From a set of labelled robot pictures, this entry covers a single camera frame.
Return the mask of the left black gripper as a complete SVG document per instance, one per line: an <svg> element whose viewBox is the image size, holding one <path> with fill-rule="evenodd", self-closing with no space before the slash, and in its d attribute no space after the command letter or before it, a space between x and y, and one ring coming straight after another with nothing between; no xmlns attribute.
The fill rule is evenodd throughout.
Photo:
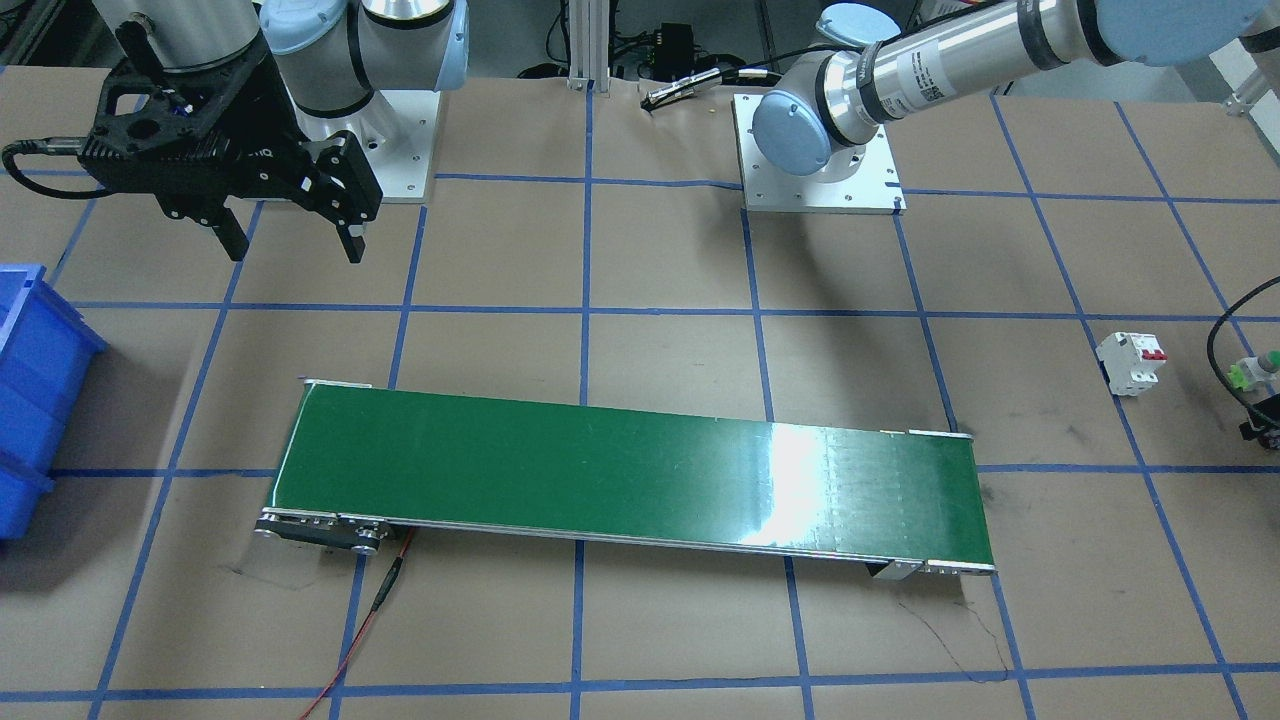
<svg viewBox="0 0 1280 720"><path fill-rule="evenodd" d="M1260 446L1279 446L1279 393L1252 405L1240 424L1244 441L1254 441Z"/></svg>

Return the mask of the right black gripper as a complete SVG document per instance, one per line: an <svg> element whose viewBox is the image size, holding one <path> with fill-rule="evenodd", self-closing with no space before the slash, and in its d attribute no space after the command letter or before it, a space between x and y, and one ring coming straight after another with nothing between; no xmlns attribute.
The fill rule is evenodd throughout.
<svg viewBox="0 0 1280 720"><path fill-rule="evenodd" d="M264 45L215 67L150 77L120 61L100 94L79 164L106 190L165 199L284 199L340 225L349 263L366 250L381 187L348 131L312 141ZM227 256L242 263L250 241L234 213L205 213Z"/></svg>

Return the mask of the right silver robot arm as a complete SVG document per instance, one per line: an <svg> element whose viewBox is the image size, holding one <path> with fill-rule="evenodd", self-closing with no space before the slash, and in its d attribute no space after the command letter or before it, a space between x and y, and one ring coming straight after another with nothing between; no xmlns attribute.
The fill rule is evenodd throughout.
<svg viewBox="0 0 1280 720"><path fill-rule="evenodd" d="M114 193L155 197L239 261L229 197L293 202L364 255L389 183L372 155L402 137L390 91L466 78L462 1L99 1L124 56L78 163Z"/></svg>

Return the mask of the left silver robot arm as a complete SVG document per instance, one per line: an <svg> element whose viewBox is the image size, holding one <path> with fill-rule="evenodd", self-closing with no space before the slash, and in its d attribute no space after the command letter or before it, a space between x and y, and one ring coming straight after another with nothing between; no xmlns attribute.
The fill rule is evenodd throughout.
<svg viewBox="0 0 1280 720"><path fill-rule="evenodd" d="M992 447L1052 437L1114 456L1230 436L1243 416L1193 322L1277 256L1277 172L1201 105L992 95L1074 64L1201 49L1229 1L987 3L855 53L806 53L748 109L760 241L815 259L902 254L955 420Z"/></svg>

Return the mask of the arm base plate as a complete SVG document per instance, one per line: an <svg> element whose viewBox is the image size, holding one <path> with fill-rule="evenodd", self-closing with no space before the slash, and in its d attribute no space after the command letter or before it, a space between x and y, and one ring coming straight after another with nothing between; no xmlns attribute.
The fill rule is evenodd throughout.
<svg viewBox="0 0 1280 720"><path fill-rule="evenodd" d="M900 214L905 192L886 132L869 143L835 152L812 176L792 176L768 161L756 145L753 115L760 94L732 97L745 208L751 211Z"/></svg>
<svg viewBox="0 0 1280 720"><path fill-rule="evenodd" d="M297 109L301 129L320 141L348 129L362 141L384 202L426 204L443 94L384 90L349 117L321 118Z"/></svg>

